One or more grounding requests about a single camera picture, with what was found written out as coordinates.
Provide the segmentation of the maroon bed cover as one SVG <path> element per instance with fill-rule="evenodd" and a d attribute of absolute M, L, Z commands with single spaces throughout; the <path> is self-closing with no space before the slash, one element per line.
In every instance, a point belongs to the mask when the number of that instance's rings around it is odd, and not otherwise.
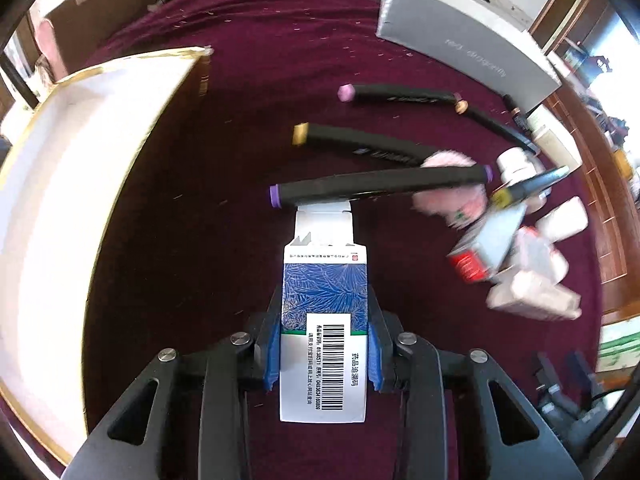
<path fill-rule="evenodd" d="M 348 105 L 349 82 L 461 94 L 506 122 L 502 99 L 472 79 L 375 35 L 374 0 L 171 0 L 116 32 L 91 64 L 168 48 L 213 49 L 208 86 L 191 114 L 146 141 L 120 193 L 96 264 L 84 333 L 86 419 L 96 425 L 160 349 L 209 348 L 265 310 L 282 278 L 292 211 L 270 204 L 276 183 L 378 169 L 376 159 L 296 148 L 300 122 L 336 125 L 454 150 L 493 165 L 506 142 L 440 106 Z M 448 261 L 459 239 L 410 197 L 358 200 L 356 241 L 383 309 L 435 347 L 486 350 L 533 394 L 544 352 L 567 391 L 568 357 L 598 354 L 602 292 L 591 231 L 560 246 L 564 285 L 582 316 L 540 322 L 488 309 L 485 283 Z"/>

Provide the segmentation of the small white carton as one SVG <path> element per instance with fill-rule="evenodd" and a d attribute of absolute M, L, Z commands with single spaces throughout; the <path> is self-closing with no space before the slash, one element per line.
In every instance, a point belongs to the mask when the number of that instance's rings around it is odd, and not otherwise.
<path fill-rule="evenodd" d="M 570 172 L 582 166 L 582 156 L 573 136 L 551 110 L 539 105 L 527 120 L 533 130 L 534 143 L 555 166 L 567 166 Z"/>

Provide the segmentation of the grey red medicine box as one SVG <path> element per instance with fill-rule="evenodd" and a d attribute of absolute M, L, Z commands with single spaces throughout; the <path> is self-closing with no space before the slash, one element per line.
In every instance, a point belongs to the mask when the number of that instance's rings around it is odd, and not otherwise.
<path fill-rule="evenodd" d="M 489 281 L 500 269 L 518 232 L 527 206 L 489 207 L 447 255 L 467 283 Z"/>

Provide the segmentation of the blue white medicine box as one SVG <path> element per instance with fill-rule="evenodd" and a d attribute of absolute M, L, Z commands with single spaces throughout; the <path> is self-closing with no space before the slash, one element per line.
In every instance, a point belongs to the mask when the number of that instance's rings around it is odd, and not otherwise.
<path fill-rule="evenodd" d="M 280 419 L 356 424 L 366 419 L 367 249 L 347 202 L 299 206 L 283 252 Z"/>

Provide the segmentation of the small dark pen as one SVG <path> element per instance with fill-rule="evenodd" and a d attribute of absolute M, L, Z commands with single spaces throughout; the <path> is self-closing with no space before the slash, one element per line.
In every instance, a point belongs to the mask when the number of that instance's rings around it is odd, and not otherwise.
<path fill-rule="evenodd" d="M 523 114 L 521 109 L 518 107 L 518 104 L 516 104 L 512 96 L 509 96 L 508 94 L 504 94 L 502 96 L 502 100 L 503 100 L 504 106 L 508 109 L 509 113 L 511 114 L 514 124 L 521 130 L 522 133 L 524 133 L 526 136 L 530 138 L 533 135 L 533 130 L 532 128 L 530 128 L 527 117 Z"/>

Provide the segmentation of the long white medicine box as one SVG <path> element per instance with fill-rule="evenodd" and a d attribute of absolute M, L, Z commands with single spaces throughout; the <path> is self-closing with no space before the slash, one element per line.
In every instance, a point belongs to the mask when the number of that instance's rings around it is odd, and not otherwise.
<path fill-rule="evenodd" d="M 518 271 L 495 285 L 487 307 L 538 321 L 575 321 L 582 316 L 581 296 L 534 271 Z"/>

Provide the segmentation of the pink plush toy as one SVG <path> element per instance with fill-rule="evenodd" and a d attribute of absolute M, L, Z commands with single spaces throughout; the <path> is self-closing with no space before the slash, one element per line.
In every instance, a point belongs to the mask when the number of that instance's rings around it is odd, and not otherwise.
<path fill-rule="evenodd" d="M 471 167 L 472 158 L 455 151 L 439 151 L 427 157 L 422 167 Z M 436 188 L 413 194 L 413 207 L 421 214 L 445 219 L 447 226 L 463 229 L 478 220 L 487 207 L 484 184 L 460 186 L 460 188 Z"/>

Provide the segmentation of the black marker pink cap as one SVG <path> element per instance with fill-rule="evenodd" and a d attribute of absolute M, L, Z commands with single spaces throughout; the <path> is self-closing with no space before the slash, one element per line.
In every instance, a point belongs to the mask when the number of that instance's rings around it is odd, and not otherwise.
<path fill-rule="evenodd" d="M 343 84 L 337 90 L 337 97 L 341 102 L 375 100 L 456 104 L 461 101 L 456 94 L 451 92 L 394 86 L 393 84 Z"/>

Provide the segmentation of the black marker yellow band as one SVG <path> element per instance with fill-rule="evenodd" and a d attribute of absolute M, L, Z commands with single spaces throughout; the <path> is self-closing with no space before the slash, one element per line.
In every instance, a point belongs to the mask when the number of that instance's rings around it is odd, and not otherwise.
<path fill-rule="evenodd" d="M 496 192 L 491 194 L 490 201 L 500 209 L 519 204 L 524 200 L 528 200 L 529 197 L 538 196 L 544 190 L 548 190 L 548 188 L 565 179 L 569 174 L 570 168 L 567 166 L 544 171 L 528 179 L 498 188 Z"/>

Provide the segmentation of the white gold-edged tray box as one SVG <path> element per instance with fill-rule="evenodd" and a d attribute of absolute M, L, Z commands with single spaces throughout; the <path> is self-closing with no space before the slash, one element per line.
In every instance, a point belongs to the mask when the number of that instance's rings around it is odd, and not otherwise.
<path fill-rule="evenodd" d="M 88 434 L 82 340 L 108 222 L 160 120 L 204 96 L 212 53 L 141 53 L 62 79 L 2 165 L 1 395 L 63 464 Z"/>

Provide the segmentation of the black marker yellow cap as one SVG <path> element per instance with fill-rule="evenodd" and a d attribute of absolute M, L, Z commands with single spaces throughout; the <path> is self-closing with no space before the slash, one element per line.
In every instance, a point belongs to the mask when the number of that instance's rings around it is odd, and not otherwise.
<path fill-rule="evenodd" d="M 395 164 L 420 167 L 437 148 L 406 140 L 342 128 L 303 122 L 293 129 L 292 143 L 308 148 L 327 148 L 357 156 L 384 159 Z"/>

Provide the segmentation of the black marker purple caps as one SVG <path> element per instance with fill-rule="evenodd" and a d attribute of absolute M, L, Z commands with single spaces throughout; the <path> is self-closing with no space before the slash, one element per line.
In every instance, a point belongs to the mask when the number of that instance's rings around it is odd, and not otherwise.
<path fill-rule="evenodd" d="M 386 169 L 275 184 L 269 188 L 269 198 L 273 208 L 284 208 L 395 193 L 462 188 L 487 184 L 491 180 L 491 169 L 485 165 Z"/>

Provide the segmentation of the black marker tan cap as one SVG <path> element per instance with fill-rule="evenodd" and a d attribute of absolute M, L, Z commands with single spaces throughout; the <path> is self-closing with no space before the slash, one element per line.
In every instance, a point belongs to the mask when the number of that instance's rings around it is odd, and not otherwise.
<path fill-rule="evenodd" d="M 511 128 L 510 126 L 503 125 L 501 122 L 497 122 L 494 118 L 489 117 L 476 107 L 471 106 L 465 100 L 457 101 L 456 104 L 454 104 L 454 109 L 458 115 L 470 118 L 473 122 L 476 122 L 489 131 L 498 134 L 498 136 L 509 141 L 517 148 L 521 148 L 534 156 L 538 156 L 540 154 L 540 148 L 538 148 L 538 146 L 524 133 Z"/>

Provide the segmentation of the grey cardboard box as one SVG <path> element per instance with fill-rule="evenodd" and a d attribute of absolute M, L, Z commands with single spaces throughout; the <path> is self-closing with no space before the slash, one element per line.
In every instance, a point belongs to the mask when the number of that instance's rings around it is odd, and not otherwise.
<path fill-rule="evenodd" d="M 376 36 L 507 94 L 524 112 L 561 87 L 533 37 L 484 0 L 381 0 Z"/>

